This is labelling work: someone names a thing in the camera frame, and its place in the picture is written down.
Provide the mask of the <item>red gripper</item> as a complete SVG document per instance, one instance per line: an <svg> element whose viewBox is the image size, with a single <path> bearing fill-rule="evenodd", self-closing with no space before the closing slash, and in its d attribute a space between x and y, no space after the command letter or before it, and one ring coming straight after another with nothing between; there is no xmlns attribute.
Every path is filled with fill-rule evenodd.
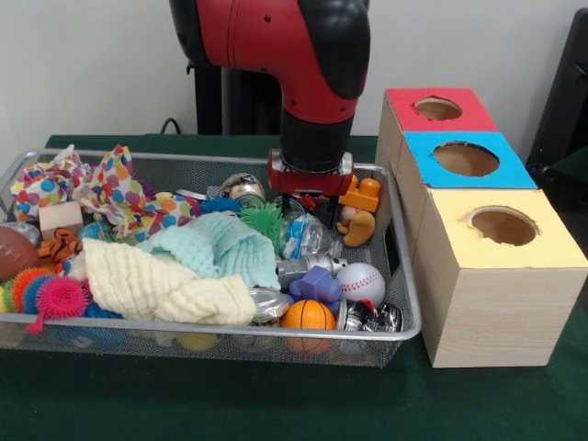
<svg viewBox="0 0 588 441"><path fill-rule="evenodd" d="M279 149L272 149L268 156L267 174L270 187L279 193L319 194L318 217L329 218L332 213L331 198L344 195L354 177L354 160L345 152L338 168L329 173L301 172L287 165ZM290 196L290 212L305 213L298 197Z"/></svg>

